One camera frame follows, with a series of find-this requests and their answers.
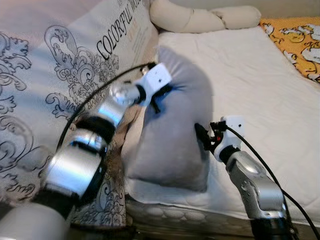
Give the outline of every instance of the yellow patterned blanket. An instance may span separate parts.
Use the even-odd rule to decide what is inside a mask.
[[[260,25],[303,76],[320,83],[320,17],[261,19]]]

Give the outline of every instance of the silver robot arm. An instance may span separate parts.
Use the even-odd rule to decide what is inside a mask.
[[[266,174],[265,168],[247,152],[241,151],[241,140],[226,126],[244,135],[241,116],[226,116],[221,122],[210,124],[214,137],[196,124],[197,137],[204,149],[225,164],[230,180],[238,189],[247,216],[251,219],[252,232],[259,240],[290,240],[284,196],[280,187]]]
[[[109,95],[76,124],[70,140],[54,155],[43,188],[31,203],[14,208],[0,221],[0,240],[62,240],[75,206],[92,200],[106,172],[103,159],[128,107],[147,106],[172,80],[158,64],[131,83],[115,83]]]

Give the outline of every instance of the gray fabric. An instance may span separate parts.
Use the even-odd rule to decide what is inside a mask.
[[[209,155],[198,142],[194,125],[212,119],[212,88],[207,76],[188,59],[159,48],[158,61],[171,73],[173,90],[146,109],[133,157],[125,162],[126,176],[167,187],[205,191]]]

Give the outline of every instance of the decorative pillow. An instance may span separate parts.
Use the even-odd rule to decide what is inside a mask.
[[[151,4],[150,19],[158,27],[174,33],[205,33],[225,29],[221,19],[204,9],[192,9],[155,0]]]
[[[161,113],[156,114],[148,106],[145,114],[141,113],[143,128],[138,124],[131,126],[122,148],[125,176],[167,187],[205,191],[209,154],[198,142],[194,126],[209,126],[212,88],[208,77],[195,64],[172,50],[159,48],[158,61],[171,73],[173,90],[157,98]]]
[[[212,9],[222,19],[226,29],[254,28],[259,25],[261,13],[254,6],[231,6]]]
[[[149,5],[149,0],[1,1],[0,200],[29,201],[75,109],[118,73],[153,60],[158,34]],[[125,78],[136,79],[137,72]],[[74,223],[126,224],[119,155],[136,111],[128,112],[113,139],[109,172],[96,200],[76,210]]]
[[[169,0],[151,4],[150,19],[160,28],[174,33],[206,33],[224,29],[244,29],[258,26],[261,13],[253,6],[213,9],[192,9]]]

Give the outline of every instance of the black wire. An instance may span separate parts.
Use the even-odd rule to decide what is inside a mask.
[[[65,136],[67,134],[67,131],[69,129],[69,127],[71,126],[72,122],[76,119],[77,115],[81,112],[81,110],[84,108],[84,106],[96,95],[98,94],[102,89],[106,88],[107,86],[109,86],[110,84],[112,84],[114,81],[116,81],[118,78],[122,77],[123,75],[129,73],[129,72],[132,72],[133,70],[136,70],[136,69],[141,69],[141,68],[144,68],[146,66],[149,66],[149,65],[152,65],[153,63],[145,63],[145,64],[141,64],[141,65],[138,65],[138,66],[134,66],[122,73],[120,73],[119,75],[115,76],[113,79],[111,79],[110,81],[108,81],[107,83],[105,83],[104,85],[102,85],[101,87],[99,87],[97,90],[93,91],[91,93],[91,95],[89,97],[87,97],[83,103],[81,103],[76,111],[73,113],[73,115],[70,117],[70,119],[68,120],[68,122],[66,123],[63,131],[62,131],[62,134],[60,136],[60,139],[59,139],[59,142],[58,142],[58,145],[56,147],[56,151],[58,151],[63,142],[64,142],[64,139],[65,139]]]
[[[319,234],[316,226],[314,225],[314,223],[312,222],[311,218],[308,216],[306,211],[303,209],[303,207],[292,196],[290,196],[285,190],[282,189],[282,192],[301,211],[301,213],[303,214],[303,216],[305,217],[307,222],[310,224],[310,227],[312,228],[312,230],[313,230],[313,232],[314,232],[314,234],[316,236],[316,239],[320,240],[320,234]]]
[[[229,126],[226,126],[226,129],[229,130],[230,132],[232,132],[234,135],[236,135],[242,142],[244,142],[245,145],[247,145],[247,147],[253,152],[253,154],[259,159],[259,161],[262,163],[262,165],[265,167],[265,169],[268,171],[268,173],[271,175],[273,181],[279,186],[279,188],[281,189],[282,193],[288,197],[288,199],[293,202],[298,209],[302,212],[302,214],[304,215],[304,217],[306,218],[306,220],[308,221],[308,223],[310,224],[310,227],[312,228],[312,231],[314,232],[314,235],[316,236],[317,240],[320,240],[320,235],[318,233],[318,230],[316,229],[315,225],[313,224],[313,222],[311,221],[310,217],[308,216],[308,214],[304,211],[304,209],[300,206],[300,204],[293,198],[291,197],[287,192],[285,192],[281,186],[280,183],[278,182],[276,176],[274,175],[274,173],[271,171],[271,169],[269,168],[269,166],[266,164],[266,162],[262,159],[262,157],[257,153],[257,151],[250,145],[250,143],[247,142],[247,140],[245,140],[244,137],[242,137],[239,133],[237,133],[235,130],[233,130],[232,128],[230,128]],[[284,206],[285,206],[285,212],[286,212],[286,217],[287,217],[287,221],[289,223],[289,227],[293,228],[293,223],[292,223],[292,219],[290,216],[290,212],[289,212],[289,208],[287,205],[287,201],[286,198],[283,198],[284,200]]]

